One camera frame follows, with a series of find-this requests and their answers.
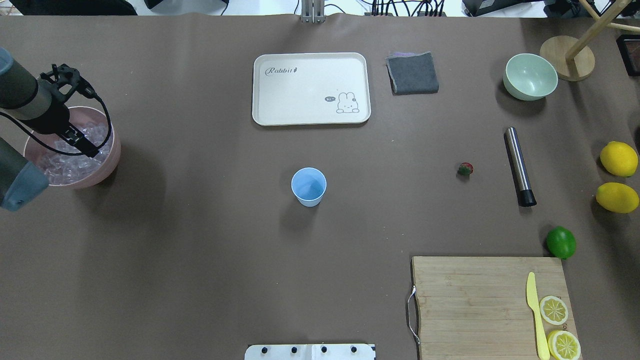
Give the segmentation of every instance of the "strawberry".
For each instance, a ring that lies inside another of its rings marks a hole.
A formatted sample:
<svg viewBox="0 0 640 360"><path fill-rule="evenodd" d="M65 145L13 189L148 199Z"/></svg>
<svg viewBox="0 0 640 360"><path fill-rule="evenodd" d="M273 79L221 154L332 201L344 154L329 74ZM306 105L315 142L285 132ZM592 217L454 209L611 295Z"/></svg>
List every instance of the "strawberry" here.
<svg viewBox="0 0 640 360"><path fill-rule="evenodd" d="M470 163L462 163L458 168L458 173L460 175L470 175L474 172L474 166Z"/></svg>

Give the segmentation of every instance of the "yellow plastic knife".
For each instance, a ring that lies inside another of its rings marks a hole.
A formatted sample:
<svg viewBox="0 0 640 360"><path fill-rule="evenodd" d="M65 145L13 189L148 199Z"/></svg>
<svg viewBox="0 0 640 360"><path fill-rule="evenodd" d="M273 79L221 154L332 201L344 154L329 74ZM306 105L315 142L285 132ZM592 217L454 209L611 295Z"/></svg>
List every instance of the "yellow plastic knife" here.
<svg viewBox="0 0 640 360"><path fill-rule="evenodd" d="M536 344L538 345L538 357L541 360L549 360L549 346L545 336L545 328L542 327L542 316L538 304L538 290L536 289L536 274L530 272L527 278L527 305L533 310L533 318L536 322Z"/></svg>

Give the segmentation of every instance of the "lemon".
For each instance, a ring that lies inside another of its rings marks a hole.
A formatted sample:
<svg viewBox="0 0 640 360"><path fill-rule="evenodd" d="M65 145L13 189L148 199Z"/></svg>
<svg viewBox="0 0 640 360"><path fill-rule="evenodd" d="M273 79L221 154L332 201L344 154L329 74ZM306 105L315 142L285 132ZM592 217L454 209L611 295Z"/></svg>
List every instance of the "lemon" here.
<svg viewBox="0 0 640 360"><path fill-rule="evenodd" d="M580 357L580 343L572 333L555 330L549 333L547 341L549 352L558 360L578 360Z"/></svg>
<svg viewBox="0 0 640 360"><path fill-rule="evenodd" d="M562 325L569 318L569 309L562 299L555 296L543 297L540 301L542 318L553 325Z"/></svg>
<svg viewBox="0 0 640 360"><path fill-rule="evenodd" d="M596 191L596 201L614 213L630 213L638 207L640 199L635 190L625 184L605 183Z"/></svg>
<svg viewBox="0 0 640 360"><path fill-rule="evenodd" d="M610 142L600 152L600 161L616 176L631 176L638 167L636 151L623 142Z"/></svg>

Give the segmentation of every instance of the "wooden cutting board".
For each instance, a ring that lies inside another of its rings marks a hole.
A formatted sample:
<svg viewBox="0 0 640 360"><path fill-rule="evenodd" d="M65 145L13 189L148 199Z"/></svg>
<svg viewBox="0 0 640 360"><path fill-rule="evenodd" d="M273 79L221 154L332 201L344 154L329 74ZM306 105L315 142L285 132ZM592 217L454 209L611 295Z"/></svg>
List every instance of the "wooden cutting board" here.
<svg viewBox="0 0 640 360"><path fill-rule="evenodd" d="M529 272L539 299L554 295L569 308L563 325L543 320L545 334L578 337L560 259L415 256L412 267L421 360L536 360Z"/></svg>

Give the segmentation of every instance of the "metal bracket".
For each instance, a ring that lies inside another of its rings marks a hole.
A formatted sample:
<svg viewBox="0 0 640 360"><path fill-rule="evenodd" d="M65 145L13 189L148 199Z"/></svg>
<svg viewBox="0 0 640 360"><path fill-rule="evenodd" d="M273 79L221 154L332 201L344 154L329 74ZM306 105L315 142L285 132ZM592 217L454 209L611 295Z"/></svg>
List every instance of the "metal bracket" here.
<svg viewBox="0 0 640 360"><path fill-rule="evenodd" d="M324 0L302 0L302 22L321 24L324 22Z"/></svg>

